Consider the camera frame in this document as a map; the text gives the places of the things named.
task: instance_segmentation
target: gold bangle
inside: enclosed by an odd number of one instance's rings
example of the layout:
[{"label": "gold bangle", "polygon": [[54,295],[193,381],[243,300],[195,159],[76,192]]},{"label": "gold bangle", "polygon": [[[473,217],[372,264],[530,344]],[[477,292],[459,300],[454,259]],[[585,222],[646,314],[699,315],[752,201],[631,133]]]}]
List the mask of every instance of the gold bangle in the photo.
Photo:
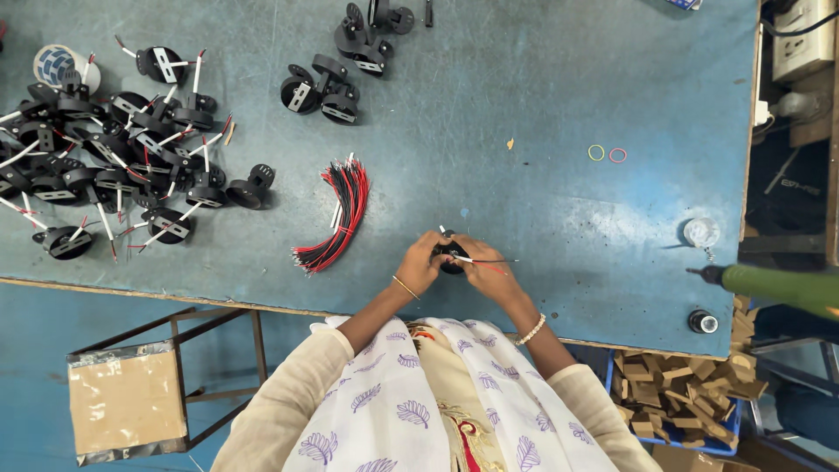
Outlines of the gold bangle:
[{"label": "gold bangle", "polygon": [[416,298],[417,300],[419,300],[419,299],[420,299],[420,298],[417,296],[417,294],[413,293],[413,292],[411,291],[411,289],[409,289],[409,288],[408,288],[408,286],[406,286],[404,283],[402,283],[402,281],[401,281],[400,279],[396,278],[396,275],[394,275],[394,276],[393,276],[393,279],[394,279],[395,281],[399,282],[399,284],[400,284],[401,286],[405,287],[405,290],[407,290],[407,291],[408,291],[408,293],[409,293],[409,294],[411,294],[414,298]]},{"label": "gold bangle", "polygon": [[520,346],[520,345],[522,345],[522,344],[524,344],[524,343],[527,343],[527,342],[530,340],[530,338],[532,338],[532,337],[533,337],[536,333],[538,333],[538,332],[539,332],[539,330],[542,328],[542,325],[543,325],[543,324],[545,324],[545,315],[543,315],[542,313],[540,313],[540,314],[539,314],[539,324],[537,324],[537,325],[536,325],[536,328],[533,328],[533,331],[531,331],[531,332],[530,332],[530,334],[528,334],[527,336],[525,336],[523,339],[521,339],[521,340],[519,340],[519,341],[514,342],[513,344],[515,344],[515,345],[517,345],[517,346]]}]

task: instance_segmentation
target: blue plastic crate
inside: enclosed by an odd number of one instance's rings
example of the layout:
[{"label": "blue plastic crate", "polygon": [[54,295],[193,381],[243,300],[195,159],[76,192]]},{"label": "blue plastic crate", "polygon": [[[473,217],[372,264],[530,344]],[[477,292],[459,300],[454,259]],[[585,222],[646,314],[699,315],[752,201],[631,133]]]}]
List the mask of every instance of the blue plastic crate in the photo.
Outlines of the blue plastic crate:
[{"label": "blue plastic crate", "polygon": [[[576,344],[566,344],[568,351],[574,356],[574,359],[581,364],[586,364],[591,367],[597,378],[606,387],[606,391],[612,390],[612,370],[615,368],[615,350],[606,348],[593,348],[589,346],[579,346]],[[735,435],[740,435],[740,414],[743,409],[743,401],[736,398],[729,397],[729,400],[736,403],[734,412],[728,417],[728,421],[720,422],[725,429],[731,431]],[[681,440],[685,436],[685,431],[681,428],[675,427],[672,423],[665,422],[663,429],[670,435],[670,446],[677,448],[684,448]],[[653,444],[667,444],[663,439],[656,436],[655,439],[638,438],[642,443]],[[705,437],[705,446],[701,448],[690,448],[691,450],[701,451],[709,454],[719,454],[725,456],[732,456],[737,453],[737,448],[729,448],[719,439]]]}]

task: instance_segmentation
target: blue floor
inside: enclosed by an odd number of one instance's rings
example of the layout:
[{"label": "blue floor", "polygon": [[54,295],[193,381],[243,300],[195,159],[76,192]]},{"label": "blue floor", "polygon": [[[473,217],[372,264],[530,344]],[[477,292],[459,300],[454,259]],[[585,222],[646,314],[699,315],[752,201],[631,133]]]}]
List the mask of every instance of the blue floor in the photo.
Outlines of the blue floor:
[{"label": "blue floor", "polygon": [[[76,469],[65,355],[192,305],[0,284],[0,306],[0,470],[61,472]],[[309,324],[319,319],[263,313],[269,372],[309,334]],[[200,322],[183,322],[181,327]],[[169,335],[169,328],[161,327],[131,344]],[[189,341],[182,355],[187,391],[202,385],[212,392],[257,384],[249,317],[240,317]],[[190,405],[190,432],[199,433],[245,400],[239,397]],[[228,432],[229,426],[224,427],[190,452],[201,468],[210,469]],[[167,454],[96,464],[91,470],[198,469],[186,454]]]}]

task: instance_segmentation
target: woman's left hand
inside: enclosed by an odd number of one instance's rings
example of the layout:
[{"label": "woman's left hand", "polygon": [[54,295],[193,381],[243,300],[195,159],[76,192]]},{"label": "woman's left hand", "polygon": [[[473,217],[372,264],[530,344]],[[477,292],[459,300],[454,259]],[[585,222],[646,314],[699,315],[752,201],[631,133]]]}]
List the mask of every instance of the woman's left hand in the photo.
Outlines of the woman's left hand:
[{"label": "woman's left hand", "polygon": [[438,254],[434,259],[431,259],[431,251],[437,244],[451,244],[451,239],[437,231],[429,231],[423,234],[416,243],[408,248],[408,252],[402,259],[402,265],[396,271],[399,280],[416,295],[428,290],[431,282],[440,274],[442,263],[453,260],[447,254]]}]

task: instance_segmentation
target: red rubber band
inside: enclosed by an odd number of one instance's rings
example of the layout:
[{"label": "red rubber band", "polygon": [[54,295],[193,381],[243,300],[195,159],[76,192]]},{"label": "red rubber band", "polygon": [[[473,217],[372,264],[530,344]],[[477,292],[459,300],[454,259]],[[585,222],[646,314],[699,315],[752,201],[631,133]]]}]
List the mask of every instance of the red rubber band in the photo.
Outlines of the red rubber band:
[{"label": "red rubber band", "polygon": [[[621,159],[621,160],[612,159],[612,153],[615,152],[615,151],[621,151],[623,153],[623,159]],[[611,151],[609,151],[609,160],[611,162],[614,162],[615,164],[620,164],[621,162],[624,162],[626,159],[627,159],[627,151],[625,151],[623,149],[615,148],[615,149],[612,149]]]}]

